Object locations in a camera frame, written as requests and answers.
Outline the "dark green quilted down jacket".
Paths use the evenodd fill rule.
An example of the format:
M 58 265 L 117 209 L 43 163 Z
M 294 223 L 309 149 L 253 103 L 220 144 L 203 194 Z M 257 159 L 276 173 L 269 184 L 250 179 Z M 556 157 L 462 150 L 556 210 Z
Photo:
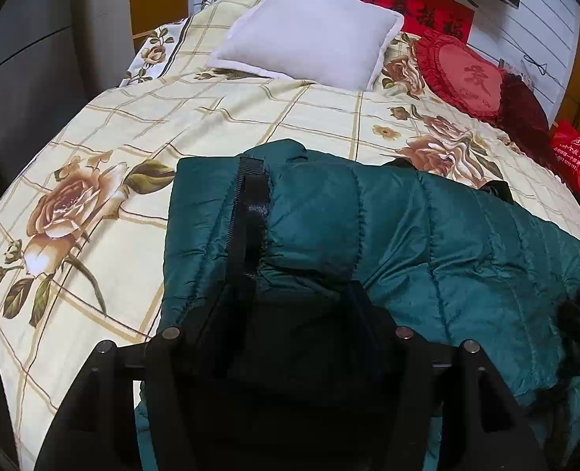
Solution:
M 542 450 L 580 470 L 580 375 L 559 306 L 580 289 L 580 242 L 520 207 L 406 159 L 366 166 L 295 141 L 182 159 L 164 245 L 160 330 L 249 279 L 240 447 L 204 470 L 375 470 L 373 407 L 394 399 L 348 287 L 427 341 L 477 341 Z

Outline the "red shopping bag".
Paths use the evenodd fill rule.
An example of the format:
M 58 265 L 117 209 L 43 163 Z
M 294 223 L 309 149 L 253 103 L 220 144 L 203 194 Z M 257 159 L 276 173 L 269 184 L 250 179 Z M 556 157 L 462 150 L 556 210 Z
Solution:
M 551 147 L 558 175 L 580 195 L 580 131 L 568 120 L 562 120 L 556 126 Z

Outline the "floral cream bed sheet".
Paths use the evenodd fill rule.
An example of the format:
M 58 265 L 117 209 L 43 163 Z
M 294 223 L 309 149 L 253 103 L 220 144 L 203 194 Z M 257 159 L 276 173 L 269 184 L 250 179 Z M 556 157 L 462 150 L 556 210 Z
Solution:
M 580 241 L 570 190 L 502 131 L 439 99 L 399 35 L 368 91 L 210 69 L 209 54 L 261 0 L 210 0 L 151 33 L 122 84 L 87 104 L 0 199 L 0 375 L 18 465 L 30 470 L 96 342 L 139 343 L 159 324 L 177 163 L 291 138 L 312 150 L 419 169 L 517 203 Z

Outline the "dark red velvet cushion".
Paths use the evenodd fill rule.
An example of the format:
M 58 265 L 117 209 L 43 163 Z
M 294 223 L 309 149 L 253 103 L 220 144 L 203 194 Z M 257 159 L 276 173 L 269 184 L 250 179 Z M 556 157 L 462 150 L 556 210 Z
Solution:
M 547 116 L 538 99 L 517 75 L 503 73 L 498 127 L 540 166 L 551 163 L 551 137 Z

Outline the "red heart-shaped cushion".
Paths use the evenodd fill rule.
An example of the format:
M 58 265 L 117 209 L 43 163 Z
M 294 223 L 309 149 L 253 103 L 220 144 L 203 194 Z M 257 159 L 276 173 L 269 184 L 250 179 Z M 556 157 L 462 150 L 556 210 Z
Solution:
M 505 71 L 451 35 L 427 31 L 414 47 L 429 89 L 458 111 L 495 124 Z

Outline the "red banner with characters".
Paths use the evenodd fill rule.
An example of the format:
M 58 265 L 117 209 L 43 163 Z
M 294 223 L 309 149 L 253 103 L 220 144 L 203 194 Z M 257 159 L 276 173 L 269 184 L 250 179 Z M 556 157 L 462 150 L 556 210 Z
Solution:
M 404 16 L 402 30 L 424 36 L 430 31 L 468 43 L 474 11 L 455 0 L 360 0 Z

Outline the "grey wardrobe cabinet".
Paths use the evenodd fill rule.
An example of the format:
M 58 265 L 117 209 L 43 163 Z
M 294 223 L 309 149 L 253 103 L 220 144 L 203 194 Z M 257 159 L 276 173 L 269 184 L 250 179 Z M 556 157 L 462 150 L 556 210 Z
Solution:
M 0 174 L 15 177 L 132 59 L 129 0 L 0 0 Z

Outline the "white square pillow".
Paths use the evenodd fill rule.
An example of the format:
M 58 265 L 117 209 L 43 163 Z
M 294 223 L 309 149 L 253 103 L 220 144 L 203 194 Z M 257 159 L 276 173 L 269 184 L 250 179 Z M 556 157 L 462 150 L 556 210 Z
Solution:
M 370 90 L 404 21 L 360 0 L 261 0 L 232 24 L 207 65 Z

